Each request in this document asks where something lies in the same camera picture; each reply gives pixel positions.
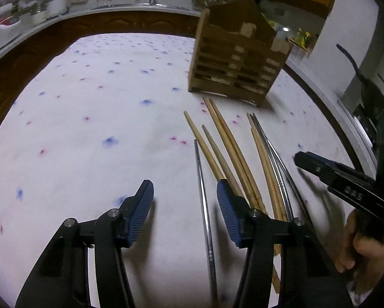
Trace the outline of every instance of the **blue gripper pad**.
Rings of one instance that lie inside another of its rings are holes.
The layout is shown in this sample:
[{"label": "blue gripper pad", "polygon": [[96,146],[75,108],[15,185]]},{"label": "blue gripper pad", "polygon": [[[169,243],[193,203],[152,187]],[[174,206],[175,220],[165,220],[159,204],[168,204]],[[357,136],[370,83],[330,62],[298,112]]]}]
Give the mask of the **blue gripper pad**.
[{"label": "blue gripper pad", "polygon": [[237,247],[243,248],[243,225],[250,206],[244,197],[233,193],[226,179],[218,182],[216,192],[229,237]]},{"label": "blue gripper pad", "polygon": [[126,198],[119,208],[126,222],[126,242],[128,248],[134,244],[141,233],[153,199],[154,185],[150,180],[146,179],[142,182],[137,193],[132,197]]}]

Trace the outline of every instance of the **white wall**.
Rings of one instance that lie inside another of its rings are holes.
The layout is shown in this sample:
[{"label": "white wall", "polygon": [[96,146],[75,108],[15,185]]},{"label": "white wall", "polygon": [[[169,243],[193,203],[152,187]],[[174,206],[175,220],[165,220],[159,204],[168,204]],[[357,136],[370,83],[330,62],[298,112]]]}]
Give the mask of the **white wall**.
[{"label": "white wall", "polygon": [[335,0],[314,50],[304,60],[339,97],[355,72],[336,44],[341,44],[360,66],[376,28],[378,11],[374,0]]}]

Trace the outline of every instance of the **black device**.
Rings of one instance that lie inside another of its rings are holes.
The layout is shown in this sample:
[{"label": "black device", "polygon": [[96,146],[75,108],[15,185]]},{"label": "black device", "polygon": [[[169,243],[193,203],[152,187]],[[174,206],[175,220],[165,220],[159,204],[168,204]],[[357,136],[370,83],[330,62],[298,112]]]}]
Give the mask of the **black device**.
[{"label": "black device", "polygon": [[[295,155],[295,165],[319,177],[327,185],[329,192],[367,215],[369,219],[364,230],[368,236],[384,237],[384,188],[378,184],[378,179],[374,180],[342,163],[311,152],[298,152]],[[359,306],[372,307],[384,307],[384,274]]]},{"label": "black device", "polygon": [[154,198],[145,180],[119,209],[96,220],[66,219],[34,265],[16,308],[92,308],[88,287],[88,248],[95,247],[95,271],[101,307],[135,307],[121,248],[138,238]]},{"label": "black device", "polygon": [[281,290],[275,308],[353,307],[340,274],[304,221],[278,221],[251,209],[225,179],[217,185],[217,197],[230,239],[247,248],[235,308],[268,307],[274,244],[282,245]]}]

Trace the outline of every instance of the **chopstick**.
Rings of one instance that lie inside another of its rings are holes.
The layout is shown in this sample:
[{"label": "chopstick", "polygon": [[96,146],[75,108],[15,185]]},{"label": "chopstick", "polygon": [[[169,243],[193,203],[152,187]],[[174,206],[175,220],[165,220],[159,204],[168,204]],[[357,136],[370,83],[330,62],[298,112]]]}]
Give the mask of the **chopstick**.
[{"label": "chopstick", "polygon": [[273,177],[270,172],[269,166],[267,164],[267,154],[264,148],[265,146],[263,146],[262,141],[260,140],[260,137],[257,135],[256,130],[251,128],[251,132],[253,135],[253,139],[255,140],[256,148],[259,153],[260,162],[262,163],[263,171],[265,173],[267,189],[269,190],[271,205],[273,207],[273,214],[275,215],[276,220],[283,221],[284,217],[279,207],[278,193],[275,189],[275,185],[273,184]]},{"label": "chopstick", "polygon": [[199,146],[201,146],[202,151],[209,163],[210,168],[212,169],[213,174],[215,175],[216,180],[219,182],[221,179],[224,178],[222,172],[220,171],[215,159],[213,158],[211,152],[209,151],[208,146],[206,146],[205,141],[203,140],[201,134],[199,133],[198,129],[196,128],[189,114],[186,111],[184,111],[183,114],[185,115],[185,118],[189,126],[191,127],[191,130],[196,140],[198,141]]},{"label": "chopstick", "polygon": [[212,120],[216,126],[216,129],[219,132],[219,135],[223,141],[223,144],[225,145],[225,148],[229,154],[229,157],[232,160],[232,163],[235,167],[236,173],[238,174],[238,178],[240,180],[240,183],[242,184],[243,190],[245,192],[246,198],[249,201],[250,207],[260,209],[260,205],[255,198],[255,194],[253,192],[252,186],[251,186],[251,184],[250,184],[250,182],[246,176],[246,173],[242,167],[242,163],[240,162],[239,157],[236,154],[235,149],[230,142],[230,139],[228,138],[225,130],[223,129],[221,122],[219,120],[219,117],[216,115],[216,113],[214,111],[214,107],[211,105],[211,103],[206,98],[204,98],[204,102],[206,104],[206,107],[209,110],[210,116],[212,117]]},{"label": "chopstick", "polygon": [[293,218],[294,218],[293,210],[292,210],[292,205],[290,203],[288,191],[286,189],[285,181],[283,180],[283,177],[282,177],[282,173],[280,172],[277,160],[267,143],[267,137],[262,129],[262,126],[260,126],[260,123],[256,118],[256,115],[253,114],[251,117],[252,117],[253,123],[256,126],[260,139],[262,140],[262,143],[265,146],[267,156],[271,161],[271,169],[272,169],[271,172],[273,173],[273,177],[277,181],[277,189],[279,190],[281,195],[281,198],[279,199],[280,208],[282,209],[282,213],[286,216],[286,219],[289,222],[291,222],[293,221]]},{"label": "chopstick", "polygon": [[216,158],[218,162],[220,163],[220,166],[225,173],[226,179],[228,180],[230,187],[232,188],[235,195],[243,197],[242,190],[240,189],[240,186],[238,185],[238,182],[235,179],[234,174],[230,170],[228,163],[226,163],[225,158],[223,157],[222,153],[220,152],[218,146],[216,145],[215,141],[213,140],[212,136],[210,135],[209,131],[206,129],[205,125],[202,125],[202,129],[205,132],[206,137],[209,140],[209,143],[213,149],[213,152],[216,155]]},{"label": "chopstick", "polygon": [[211,106],[213,107],[213,110],[215,111],[215,114],[221,124],[221,126],[223,127],[226,135],[228,136],[229,140],[230,140],[230,143],[232,144],[232,147],[234,148],[236,154],[238,155],[238,158],[239,158],[239,161],[243,167],[243,171],[249,181],[249,184],[250,184],[250,187],[251,187],[251,190],[253,191],[253,194],[254,194],[254,197],[259,205],[259,209],[263,212],[263,213],[266,213],[266,208],[265,208],[265,205],[262,201],[262,196],[260,195],[260,191],[256,185],[256,182],[255,182],[255,179],[253,178],[253,175],[252,175],[252,172],[250,171],[249,169],[249,166],[247,165],[247,162],[245,160],[245,157],[243,156],[239,146],[238,146],[238,143],[236,142],[232,132],[230,131],[229,127],[228,127],[228,124],[226,124],[225,120],[223,119],[220,111],[218,110],[218,108],[216,107],[215,103],[213,102],[212,99],[209,100],[209,103],[211,104]]}]

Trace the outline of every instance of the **jar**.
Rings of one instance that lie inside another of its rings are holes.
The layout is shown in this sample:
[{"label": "jar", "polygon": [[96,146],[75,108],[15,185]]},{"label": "jar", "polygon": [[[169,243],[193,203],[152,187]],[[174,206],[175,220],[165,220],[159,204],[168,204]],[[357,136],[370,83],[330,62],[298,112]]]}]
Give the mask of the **jar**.
[{"label": "jar", "polygon": [[68,11],[67,0],[44,0],[47,4],[47,18],[65,14]]},{"label": "jar", "polygon": [[45,4],[38,4],[31,11],[33,18],[33,25],[38,25],[47,20],[47,6]]}]

